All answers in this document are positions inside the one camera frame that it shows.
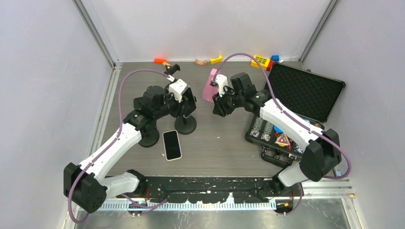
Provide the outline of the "smartphone with cream case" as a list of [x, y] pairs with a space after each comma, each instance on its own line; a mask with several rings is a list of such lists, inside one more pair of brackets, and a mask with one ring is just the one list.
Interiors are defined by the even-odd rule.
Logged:
[[164, 132], [162, 137], [166, 160], [173, 161], [182, 158], [178, 131], [171, 130]]

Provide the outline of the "smartphone with clear case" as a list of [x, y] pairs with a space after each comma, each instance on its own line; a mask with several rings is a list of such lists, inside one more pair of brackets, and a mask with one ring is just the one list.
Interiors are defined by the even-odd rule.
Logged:
[[182, 95], [183, 99], [185, 99], [185, 108], [184, 108], [184, 117], [189, 117], [195, 110], [196, 110], [196, 97], [192, 93], [192, 89], [190, 87]]

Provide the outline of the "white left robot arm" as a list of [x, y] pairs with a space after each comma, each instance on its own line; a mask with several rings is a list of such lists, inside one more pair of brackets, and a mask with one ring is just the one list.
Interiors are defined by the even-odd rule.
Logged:
[[149, 86], [141, 97], [134, 98], [133, 111], [113, 136], [78, 165], [69, 163], [64, 168], [64, 195], [87, 213], [94, 213], [107, 199], [121, 194], [136, 198], [145, 195], [148, 183], [138, 171], [130, 169], [114, 177], [107, 177], [107, 173], [134, 145], [152, 147], [158, 142], [157, 120], [167, 115], [189, 116], [196, 109], [195, 103], [189, 86]]

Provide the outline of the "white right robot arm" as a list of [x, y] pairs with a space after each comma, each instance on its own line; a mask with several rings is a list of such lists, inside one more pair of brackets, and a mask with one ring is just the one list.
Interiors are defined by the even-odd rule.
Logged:
[[290, 137], [304, 151], [299, 163], [289, 166], [273, 177], [273, 191], [286, 195], [292, 185], [319, 181], [341, 162], [339, 135], [333, 129], [322, 130], [292, 113], [268, 90], [258, 91], [246, 73], [228, 79], [219, 74], [211, 81], [218, 92], [213, 96], [215, 115], [225, 117], [242, 107], [270, 122]]

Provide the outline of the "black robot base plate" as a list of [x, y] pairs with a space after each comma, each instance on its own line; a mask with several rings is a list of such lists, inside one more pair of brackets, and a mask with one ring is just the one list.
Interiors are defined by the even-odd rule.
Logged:
[[298, 199], [298, 185], [277, 192], [267, 177], [144, 177], [140, 187], [127, 192], [130, 198], [160, 203], [213, 204], [233, 199], [234, 203], [264, 203], [274, 197]]

